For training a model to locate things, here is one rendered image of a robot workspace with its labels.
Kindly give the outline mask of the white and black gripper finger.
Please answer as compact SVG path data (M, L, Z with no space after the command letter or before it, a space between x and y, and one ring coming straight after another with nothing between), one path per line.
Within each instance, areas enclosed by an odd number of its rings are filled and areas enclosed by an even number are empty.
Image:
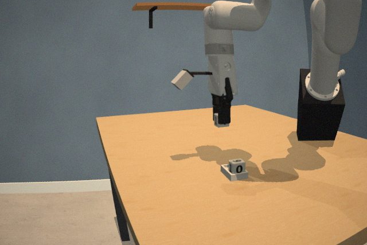
M218 95L212 94L212 104L213 104L213 121L214 121L214 114L218 113L219 108L219 99Z
M218 123L220 125L229 124L231 122L231 101L233 100L233 94L229 78L225 78L225 92L226 95L219 97L218 108ZM222 100L224 98L224 100Z

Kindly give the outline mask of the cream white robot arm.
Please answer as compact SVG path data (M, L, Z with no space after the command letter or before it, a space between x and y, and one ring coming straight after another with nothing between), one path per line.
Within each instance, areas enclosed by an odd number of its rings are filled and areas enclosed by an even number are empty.
M311 71L305 80L307 92L318 100L332 100L339 93L338 71L342 54L353 47L358 33L362 0L314 0L310 9L312 29ZM215 1L203 11L205 54L234 54L233 30L254 32L265 23L271 0L252 0L251 4ZM171 83L182 90L193 75L183 69Z

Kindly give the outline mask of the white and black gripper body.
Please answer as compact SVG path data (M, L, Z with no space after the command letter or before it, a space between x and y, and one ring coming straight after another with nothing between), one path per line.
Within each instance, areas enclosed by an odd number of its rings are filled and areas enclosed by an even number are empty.
M218 96L225 94L225 78L228 77L232 93L236 95L237 76L234 55L210 54L205 56L208 56L208 72L212 72L212 75L208 75L209 92Z

